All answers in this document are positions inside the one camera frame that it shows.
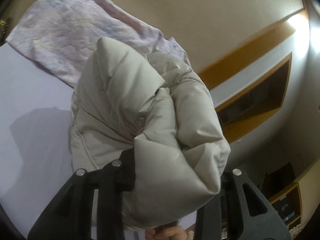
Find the person's right hand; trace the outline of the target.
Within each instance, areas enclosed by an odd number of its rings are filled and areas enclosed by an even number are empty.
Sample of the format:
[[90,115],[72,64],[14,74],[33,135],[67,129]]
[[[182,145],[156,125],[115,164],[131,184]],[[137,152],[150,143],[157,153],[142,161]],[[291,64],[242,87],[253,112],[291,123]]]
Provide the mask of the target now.
[[145,239],[170,239],[170,240],[186,240],[187,233],[183,230],[181,226],[173,226],[163,229],[160,232],[156,232],[155,229],[145,230]]

